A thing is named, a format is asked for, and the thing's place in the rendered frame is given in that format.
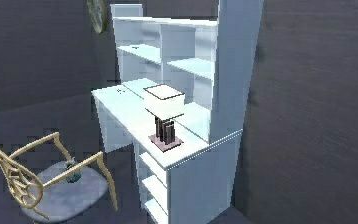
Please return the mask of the white shade table lamp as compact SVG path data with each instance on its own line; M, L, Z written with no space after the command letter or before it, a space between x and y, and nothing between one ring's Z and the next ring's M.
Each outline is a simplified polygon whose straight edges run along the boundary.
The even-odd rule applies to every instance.
M180 146L176 136L175 119L184 115L185 94L167 84L144 88L145 110L154 116L155 133L149 139L162 152Z

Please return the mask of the white desk with shelves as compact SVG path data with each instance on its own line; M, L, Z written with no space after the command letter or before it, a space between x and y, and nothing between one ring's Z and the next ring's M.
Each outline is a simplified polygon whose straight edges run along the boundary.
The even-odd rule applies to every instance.
M218 0L214 21L146 17L111 7L120 84L93 91L108 152L131 145L140 204L155 224L208 224L231 203L264 0ZM162 152L144 88L185 94L183 143Z

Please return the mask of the tan chair with grey seat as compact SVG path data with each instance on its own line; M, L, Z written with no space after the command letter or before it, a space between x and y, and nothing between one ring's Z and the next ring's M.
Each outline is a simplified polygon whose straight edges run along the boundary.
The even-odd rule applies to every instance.
M65 159L36 174L16 158L22 153L52 142ZM34 224L60 224L75 218L108 193L118 207L115 183L98 152L81 162L75 161L54 132L26 144L11 154L0 149L0 168L7 187L22 212Z

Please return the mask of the round olive wall ornament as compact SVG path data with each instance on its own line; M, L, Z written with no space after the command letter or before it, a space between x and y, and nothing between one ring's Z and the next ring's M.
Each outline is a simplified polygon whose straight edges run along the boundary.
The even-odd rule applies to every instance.
M97 34L105 31L107 25L107 9L104 0L86 0L92 27Z

